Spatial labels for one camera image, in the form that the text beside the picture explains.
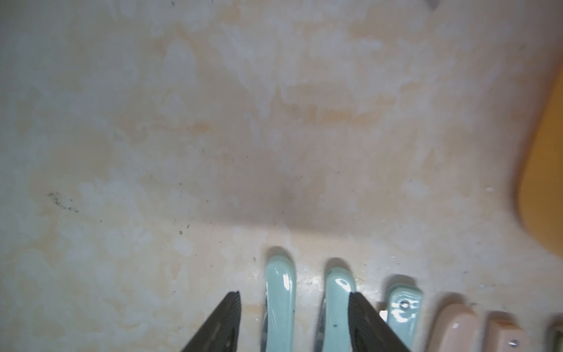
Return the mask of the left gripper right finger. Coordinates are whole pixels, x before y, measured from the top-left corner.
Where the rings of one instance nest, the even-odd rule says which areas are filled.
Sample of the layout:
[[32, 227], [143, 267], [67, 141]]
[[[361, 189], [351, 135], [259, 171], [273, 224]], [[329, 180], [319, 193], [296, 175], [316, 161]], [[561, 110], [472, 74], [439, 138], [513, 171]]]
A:
[[347, 317], [353, 352], [410, 351], [361, 293], [349, 295]]

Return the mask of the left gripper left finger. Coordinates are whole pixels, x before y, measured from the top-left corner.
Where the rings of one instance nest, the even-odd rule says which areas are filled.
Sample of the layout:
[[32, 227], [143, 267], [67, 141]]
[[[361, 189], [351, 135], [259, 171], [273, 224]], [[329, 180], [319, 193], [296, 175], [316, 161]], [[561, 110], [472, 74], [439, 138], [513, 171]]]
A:
[[241, 311], [240, 293], [229, 292], [181, 351], [236, 352]]

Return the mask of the light blue folding knife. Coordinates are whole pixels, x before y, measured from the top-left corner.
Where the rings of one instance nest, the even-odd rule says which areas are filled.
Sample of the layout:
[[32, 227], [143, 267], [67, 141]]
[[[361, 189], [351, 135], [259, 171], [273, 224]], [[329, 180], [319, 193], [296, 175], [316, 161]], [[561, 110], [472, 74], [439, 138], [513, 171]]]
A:
[[388, 290], [381, 318], [409, 349], [412, 349], [424, 293], [415, 286], [397, 284]]

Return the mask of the pale mint folding knife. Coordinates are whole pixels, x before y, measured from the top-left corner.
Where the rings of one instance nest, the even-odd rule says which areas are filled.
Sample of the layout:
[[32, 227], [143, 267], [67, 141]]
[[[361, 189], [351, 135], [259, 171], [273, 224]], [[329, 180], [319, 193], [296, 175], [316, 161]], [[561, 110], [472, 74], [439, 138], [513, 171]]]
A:
[[296, 313], [296, 269], [283, 254], [270, 257], [265, 265], [265, 311], [261, 351], [293, 350]]

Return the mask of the pink folding knife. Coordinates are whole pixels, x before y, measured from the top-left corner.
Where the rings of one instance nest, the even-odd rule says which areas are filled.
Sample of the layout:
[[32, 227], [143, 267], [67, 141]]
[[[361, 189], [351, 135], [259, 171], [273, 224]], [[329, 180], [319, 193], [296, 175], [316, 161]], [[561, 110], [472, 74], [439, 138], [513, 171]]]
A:
[[469, 352], [478, 332], [478, 317], [472, 308], [459, 303], [445, 306], [430, 334], [429, 352]]
[[518, 325], [502, 320], [488, 322], [483, 352], [525, 352], [528, 347], [528, 335]]

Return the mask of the olive green folding knife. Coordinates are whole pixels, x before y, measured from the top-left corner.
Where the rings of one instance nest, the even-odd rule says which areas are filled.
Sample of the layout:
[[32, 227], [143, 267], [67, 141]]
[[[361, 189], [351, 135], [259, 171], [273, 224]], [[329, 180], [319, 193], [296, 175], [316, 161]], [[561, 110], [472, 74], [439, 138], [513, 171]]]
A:
[[562, 323], [554, 324], [549, 330], [546, 337], [547, 352], [563, 352], [563, 325]]

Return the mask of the yellow plastic storage box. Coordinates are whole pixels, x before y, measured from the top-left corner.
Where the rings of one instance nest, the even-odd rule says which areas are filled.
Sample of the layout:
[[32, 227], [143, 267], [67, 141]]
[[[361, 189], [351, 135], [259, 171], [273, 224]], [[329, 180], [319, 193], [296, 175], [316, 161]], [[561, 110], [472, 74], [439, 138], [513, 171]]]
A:
[[562, 256], [562, 73], [535, 131], [518, 188], [520, 220], [549, 252]]

